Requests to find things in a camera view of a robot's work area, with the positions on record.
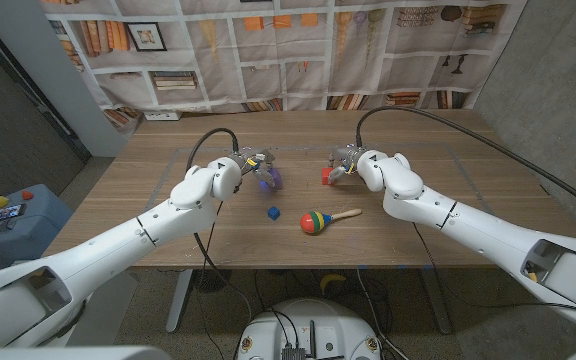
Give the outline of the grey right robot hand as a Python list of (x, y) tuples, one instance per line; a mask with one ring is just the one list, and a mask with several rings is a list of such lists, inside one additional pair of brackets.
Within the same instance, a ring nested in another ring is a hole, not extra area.
[(347, 145), (335, 148), (329, 156), (329, 162), (334, 164), (335, 161), (339, 161), (340, 165), (331, 170), (328, 183), (333, 184), (343, 176), (352, 174), (363, 152), (364, 150), (357, 146)]

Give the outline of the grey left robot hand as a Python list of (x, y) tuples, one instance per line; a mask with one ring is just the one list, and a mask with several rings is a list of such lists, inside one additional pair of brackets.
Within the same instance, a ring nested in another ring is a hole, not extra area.
[(275, 177), (271, 173), (275, 156), (268, 148), (244, 148), (232, 152), (229, 158), (238, 164), (241, 175), (252, 173), (270, 187), (276, 186)]

